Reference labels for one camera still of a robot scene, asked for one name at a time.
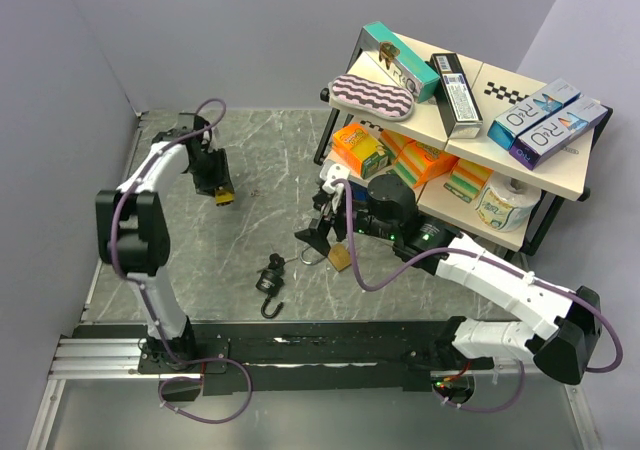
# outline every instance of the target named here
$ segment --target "vro box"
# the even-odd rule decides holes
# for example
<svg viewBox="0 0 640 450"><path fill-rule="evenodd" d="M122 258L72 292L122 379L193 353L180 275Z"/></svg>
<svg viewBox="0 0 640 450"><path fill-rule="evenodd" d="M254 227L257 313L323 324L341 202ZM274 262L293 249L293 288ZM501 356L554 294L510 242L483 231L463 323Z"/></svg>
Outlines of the vro box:
<svg viewBox="0 0 640 450"><path fill-rule="evenodd" d="M438 74L383 23L362 27L358 42L394 82L411 92L416 102L433 96Z"/></svg>
<svg viewBox="0 0 640 450"><path fill-rule="evenodd" d="M434 53L431 66L440 75L435 96L444 130L449 138L474 138L482 127L482 115L455 53Z"/></svg>
<svg viewBox="0 0 640 450"><path fill-rule="evenodd" d="M516 138L509 153L529 170L562 147L595 127L607 109L589 97L582 97L540 125Z"/></svg>
<svg viewBox="0 0 640 450"><path fill-rule="evenodd" d="M518 135L575 102L579 96L580 90L558 78L497 117L489 128L489 138L509 150Z"/></svg>

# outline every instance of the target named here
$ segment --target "floor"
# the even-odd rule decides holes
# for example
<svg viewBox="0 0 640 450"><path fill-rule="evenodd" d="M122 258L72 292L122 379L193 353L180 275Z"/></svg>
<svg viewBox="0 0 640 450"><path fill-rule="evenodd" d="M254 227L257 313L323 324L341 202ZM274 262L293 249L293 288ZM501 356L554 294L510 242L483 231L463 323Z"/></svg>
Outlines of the floor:
<svg viewBox="0 0 640 450"><path fill-rule="evenodd" d="M515 375L476 377L470 403L507 400ZM478 415L442 407L432 393L399 389L257 392L249 409L224 425L203 425L158 408L157 382L69 381L48 450L68 449L562 449L582 450L563 385L527 376L512 410ZM244 394L199 398L188 411L229 415Z"/></svg>
<svg viewBox="0 0 640 450"><path fill-rule="evenodd" d="M257 271L274 251L293 258L304 248L293 232L314 215L311 196L320 167L313 155L328 114L229 110L219 129L235 202L216 207L213 199L196 195L188 174L174 183L163 202L172 240L168 270L178 302L192 320L262 318ZM205 116L213 118L215 112ZM142 117L133 169L146 157L154 135L175 122L176 114L165 111ZM358 259L368 281L379 281L401 264L387 242L358 237ZM413 268L373 294L362 292L350 269L337 273L326 261L316 266L290 262L284 280L278 296L285 302L282 320L511 319L460 285ZM85 321L136 320L142 315L133 294L111 267L103 267Z"/></svg>
<svg viewBox="0 0 640 450"><path fill-rule="evenodd" d="M220 132L236 189L234 204L217 208L212 199L196 195L189 175L173 185L163 202L172 238L168 268L178 301L192 320L261 319L257 270L273 251L290 258L303 248L293 232L306 227L314 213L311 196L319 167L312 159L327 117L328 112L315 110L229 111ZM153 136L175 119L161 111L143 116L134 169ZM387 242L358 237L367 280L379 281L400 265ZM292 261L284 278L281 320L511 319L473 292L413 268L373 294L358 288L349 269L337 273L326 262L310 267ZM91 296L85 323L142 320L132 293L108 266L100 269ZM512 395L517 376L499 372L497 385L491 372L476 377L474 405L494 406ZM155 380L71 379L64 388L46 446L51 450L212 444L321 450L345 442L368 450L583 448L567 390L541 374L527 375L522 400L500 415L456 411L442 407L431 393L399 389L257 392L250 409L226 425L201 425L158 408ZM219 418L242 398L242 393L199 398L189 410Z"/></svg>

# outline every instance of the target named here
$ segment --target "teal box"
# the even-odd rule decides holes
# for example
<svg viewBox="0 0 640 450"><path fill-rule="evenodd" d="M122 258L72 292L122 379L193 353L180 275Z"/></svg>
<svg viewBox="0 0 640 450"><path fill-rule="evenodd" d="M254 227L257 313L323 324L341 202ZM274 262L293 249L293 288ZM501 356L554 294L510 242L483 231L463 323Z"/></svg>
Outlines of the teal box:
<svg viewBox="0 0 640 450"><path fill-rule="evenodd" d="M489 138L510 150L519 135L575 102L578 97L580 90L558 78L498 116L489 127Z"/></svg>
<svg viewBox="0 0 640 450"><path fill-rule="evenodd" d="M387 75L413 94L416 102L431 98L440 77L383 23L365 25L360 32L360 48L380 65Z"/></svg>

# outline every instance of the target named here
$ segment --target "white wall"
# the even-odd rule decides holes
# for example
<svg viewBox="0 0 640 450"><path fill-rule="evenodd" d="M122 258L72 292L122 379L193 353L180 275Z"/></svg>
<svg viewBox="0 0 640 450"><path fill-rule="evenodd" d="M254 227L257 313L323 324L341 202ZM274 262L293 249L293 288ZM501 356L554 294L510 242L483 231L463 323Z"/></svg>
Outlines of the white wall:
<svg viewBox="0 0 640 450"><path fill-rule="evenodd" d="M25 448L134 114L71 0L0 0L0 447Z"/></svg>
<svg viewBox="0 0 640 450"><path fill-rule="evenodd" d="M597 290L620 333L622 366L584 380L605 448L620 450L640 448L639 14L640 0L557 0L519 69L563 76L614 109L589 164L591 198L562 208L533 263L553 281ZM602 338L594 361L610 362L612 347Z"/></svg>
<svg viewBox="0 0 640 450"><path fill-rule="evenodd" d="M75 0L137 110L318 107L360 27L515 70L555 0Z"/></svg>

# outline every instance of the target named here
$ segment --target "blue box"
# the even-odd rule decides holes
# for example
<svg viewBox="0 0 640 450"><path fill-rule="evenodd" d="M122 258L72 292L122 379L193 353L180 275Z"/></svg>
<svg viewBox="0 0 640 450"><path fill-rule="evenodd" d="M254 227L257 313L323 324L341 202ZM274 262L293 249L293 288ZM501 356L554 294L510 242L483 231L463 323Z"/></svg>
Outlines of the blue box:
<svg viewBox="0 0 640 450"><path fill-rule="evenodd" d="M394 82L411 92L416 102L433 96L440 82L436 71L383 23L365 25L358 42Z"/></svg>
<svg viewBox="0 0 640 450"><path fill-rule="evenodd" d="M562 147L595 127L607 109L589 97L582 97L516 138L509 154L529 170L544 162Z"/></svg>
<svg viewBox="0 0 640 450"><path fill-rule="evenodd" d="M489 128L489 138L509 150L516 137L574 102L580 91L559 78L496 118Z"/></svg>

